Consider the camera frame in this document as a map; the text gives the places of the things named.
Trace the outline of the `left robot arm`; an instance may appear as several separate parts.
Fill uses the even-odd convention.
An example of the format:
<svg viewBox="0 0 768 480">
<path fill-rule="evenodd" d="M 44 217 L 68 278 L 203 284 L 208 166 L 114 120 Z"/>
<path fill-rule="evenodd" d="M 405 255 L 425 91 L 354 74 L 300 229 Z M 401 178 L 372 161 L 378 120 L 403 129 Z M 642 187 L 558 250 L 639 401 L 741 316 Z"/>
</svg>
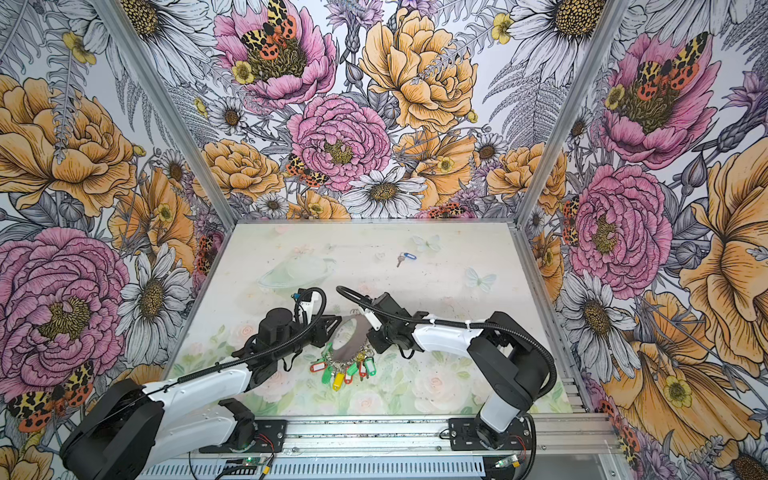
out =
<svg viewBox="0 0 768 480">
<path fill-rule="evenodd" d="M 310 316 L 275 308 L 227 359 L 160 382 L 125 379 L 111 386 L 61 447 L 63 466 L 78 479 L 135 479 L 147 467 L 194 450 L 248 449 L 254 414 L 238 401 L 308 346 L 325 346 L 338 315 Z"/>
</svg>

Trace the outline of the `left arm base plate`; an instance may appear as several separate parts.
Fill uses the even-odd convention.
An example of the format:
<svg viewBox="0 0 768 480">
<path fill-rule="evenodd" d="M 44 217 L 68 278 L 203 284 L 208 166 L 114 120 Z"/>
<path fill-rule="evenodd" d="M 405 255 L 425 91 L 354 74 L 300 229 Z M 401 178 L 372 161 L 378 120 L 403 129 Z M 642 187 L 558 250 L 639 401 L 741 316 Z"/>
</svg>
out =
<svg viewBox="0 0 768 480">
<path fill-rule="evenodd" d="M 259 419 L 239 425 L 222 445 L 210 445 L 199 449 L 204 454 L 224 453 L 281 453 L 286 439 L 286 420 Z"/>
</svg>

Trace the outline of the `yellow key tag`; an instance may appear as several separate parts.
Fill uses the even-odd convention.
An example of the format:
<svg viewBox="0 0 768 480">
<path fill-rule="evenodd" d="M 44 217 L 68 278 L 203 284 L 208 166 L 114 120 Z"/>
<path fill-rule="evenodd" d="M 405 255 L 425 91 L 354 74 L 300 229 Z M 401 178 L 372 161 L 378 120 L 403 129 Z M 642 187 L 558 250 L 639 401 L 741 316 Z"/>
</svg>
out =
<svg viewBox="0 0 768 480">
<path fill-rule="evenodd" d="M 347 375 L 345 372 L 336 372 L 331 384 L 332 390 L 336 392 L 340 391 L 347 383 L 346 378 Z"/>
</svg>

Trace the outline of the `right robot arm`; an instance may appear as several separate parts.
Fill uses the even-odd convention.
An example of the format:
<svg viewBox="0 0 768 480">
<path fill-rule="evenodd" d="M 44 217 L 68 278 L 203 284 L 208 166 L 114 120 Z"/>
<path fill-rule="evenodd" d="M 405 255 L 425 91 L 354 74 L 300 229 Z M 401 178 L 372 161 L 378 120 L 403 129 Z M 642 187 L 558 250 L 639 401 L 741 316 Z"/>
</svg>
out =
<svg viewBox="0 0 768 480">
<path fill-rule="evenodd" d="M 473 422 L 474 437 L 499 449 L 513 422 L 547 395 L 558 376 L 549 350 L 510 315 L 496 311 L 484 321 L 444 320 L 408 313 L 390 294 L 357 301 L 370 324 L 367 337 L 378 353 L 396 346 L 405 359 L 440 352 L 470 359 L 492 393 Z"/>
</svg>

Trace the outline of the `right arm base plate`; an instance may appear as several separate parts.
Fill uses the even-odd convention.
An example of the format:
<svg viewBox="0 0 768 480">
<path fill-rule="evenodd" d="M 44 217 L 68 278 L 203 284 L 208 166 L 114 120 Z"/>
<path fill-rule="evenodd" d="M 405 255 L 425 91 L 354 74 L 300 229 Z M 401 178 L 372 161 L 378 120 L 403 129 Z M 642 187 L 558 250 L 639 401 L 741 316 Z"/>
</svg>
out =
<svg viewBox="0 0 768 480">
<path fill-rule="evenodd" d="M 447 421 L 447 438 L 453 451 L 522 451 L 533 448 L 534 428 L 528 418 L 515 418 L 503 432 L 496 432 L 478 417 L 453 417 Z"/>
</svg>

